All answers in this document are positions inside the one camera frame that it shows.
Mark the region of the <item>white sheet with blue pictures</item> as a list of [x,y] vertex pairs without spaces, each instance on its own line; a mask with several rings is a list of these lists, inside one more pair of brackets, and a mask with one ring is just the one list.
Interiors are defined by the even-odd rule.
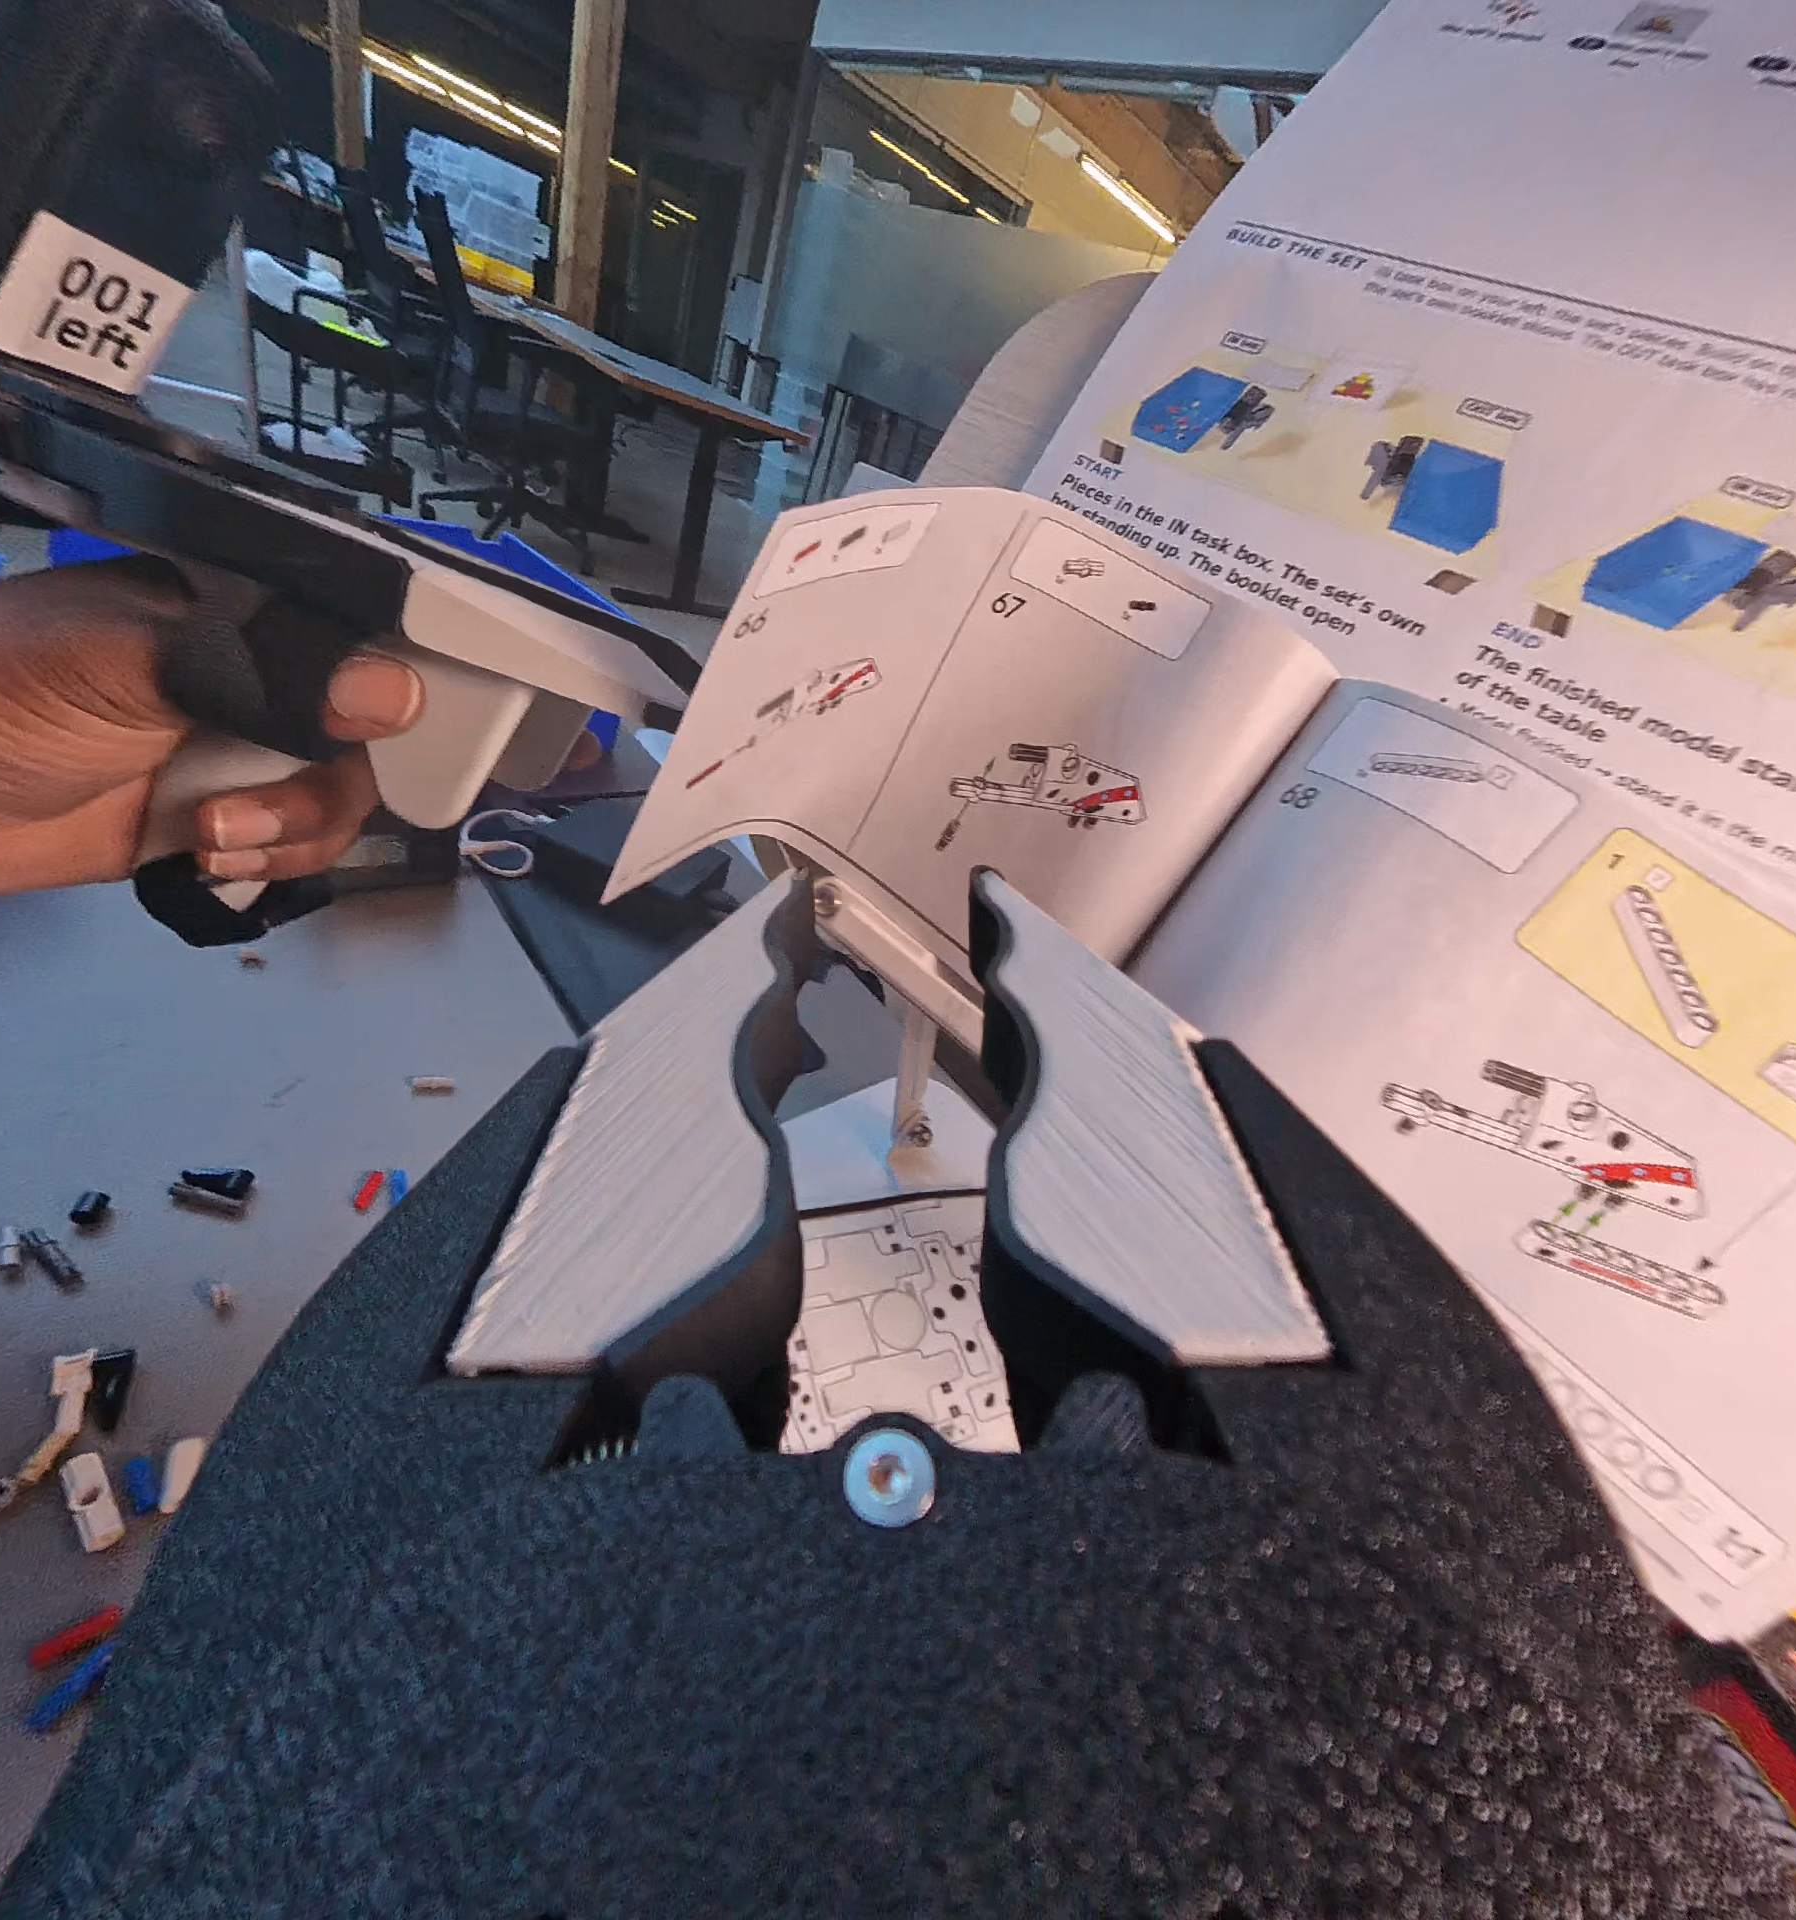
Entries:
[[1389,4],[1026,485],[1346,657],[1796,712],[1796,4]]

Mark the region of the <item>person's left hand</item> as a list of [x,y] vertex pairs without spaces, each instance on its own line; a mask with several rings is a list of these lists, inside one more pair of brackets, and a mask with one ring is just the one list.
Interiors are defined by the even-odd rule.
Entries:
[[[148,796],[192,732],[161,682],[164,626],[190,613],[190,589],[154,560],[0,581],[0,896],[131,876]],[[422,707],[406,662],[349,655],[325,706],[340,753],[206,799],[183,847],[234,881],[333,866],[381,800],[363,744]]]

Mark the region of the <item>wooden background desk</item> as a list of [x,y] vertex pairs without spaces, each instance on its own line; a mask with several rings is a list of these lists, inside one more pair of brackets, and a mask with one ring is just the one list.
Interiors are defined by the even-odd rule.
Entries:
[[808,448],[812,436],[792,424],[771,420],[727,395],[723,388],[670,367],[648,355],[621,348],[595,332],[555,313],[549,305],[522,297],[501,297],[491,290],[471,290],[477,311],[516,333],[533,339],[549,348],[555,367],[565,373],[586,370],[594,385],[616,391],[616,410],[628,410],[633,398],[666,404],[694,421],[695,443],[686,504],[682,511],[680,544],[666,594],[626,592],[626,603],[670,608],[700,616],[723,616],[724,610],[698,597],[702,557],[708,537],[712,499],[719,475],[719,448],[724,441],[780,443],[794,450]]

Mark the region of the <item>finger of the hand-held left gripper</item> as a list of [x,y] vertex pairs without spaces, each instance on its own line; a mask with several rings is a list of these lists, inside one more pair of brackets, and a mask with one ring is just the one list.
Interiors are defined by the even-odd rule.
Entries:
[[401,629],[419,649],[622,715],[687,706],[698,667],[670,637],[418,536],[388,547],[410,564]]

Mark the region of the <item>Lego instruction booklet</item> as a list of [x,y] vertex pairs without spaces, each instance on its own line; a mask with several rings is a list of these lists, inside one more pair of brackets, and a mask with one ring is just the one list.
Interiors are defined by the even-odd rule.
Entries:
[[611,878],[735,832],[972,991],[992,868],[1509,1321],[1696,1630],[1796,1606],[1796,903],[1006,490],[782,516]]

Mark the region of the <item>scattered small building pieces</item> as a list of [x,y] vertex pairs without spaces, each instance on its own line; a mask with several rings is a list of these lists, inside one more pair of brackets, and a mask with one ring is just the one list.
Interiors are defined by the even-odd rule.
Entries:
[[116,1634],[264,1351],[456,1135],[470,1076],[301,1067],[0,1103],[0,1754],[63,1741],[35,1700]]

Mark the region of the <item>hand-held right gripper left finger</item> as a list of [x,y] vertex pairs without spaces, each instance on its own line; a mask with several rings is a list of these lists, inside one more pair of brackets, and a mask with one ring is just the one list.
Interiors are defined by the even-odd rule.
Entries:
[[814,953],[812,884],[790,872],[591,1030],[454,1376],[753,1382],[788,1360],[803,1254],[774,1106]]

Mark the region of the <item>grey desk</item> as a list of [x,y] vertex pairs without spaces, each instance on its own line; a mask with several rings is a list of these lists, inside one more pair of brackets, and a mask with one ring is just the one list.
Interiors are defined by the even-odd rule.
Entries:
[[456,1306],[557,1112],[567,1040],[477,888],[347,903],[243,972],[143,931],[125,890],[0,903],[0,1103],[301,1067],[470,1076],[384,1209],[164,1482],[116,1634],[0,1754],[0,1871],[65,1768],[154,1777],[74,1819],[23,1915],[856,1915],[817,1728],[834,1556],[825,1460],[719,1448],[680,1382],[633,1457],[581,1467],[578,1384],[437,1378]]

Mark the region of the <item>wooden pillar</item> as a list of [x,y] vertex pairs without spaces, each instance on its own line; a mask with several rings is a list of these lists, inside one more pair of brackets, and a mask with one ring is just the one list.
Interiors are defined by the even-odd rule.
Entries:
[[573,2],[553,300],[578,326],[598,326],[605,220],[622,70],[626,2]]

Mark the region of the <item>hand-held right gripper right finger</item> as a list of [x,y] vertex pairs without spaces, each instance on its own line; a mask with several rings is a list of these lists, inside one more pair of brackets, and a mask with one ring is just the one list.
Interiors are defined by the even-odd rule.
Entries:
[[988,1250],[1174,1370],[1327,1360],[1198,1033],[997,872],[972,874],[969,954],[1008,1109]]

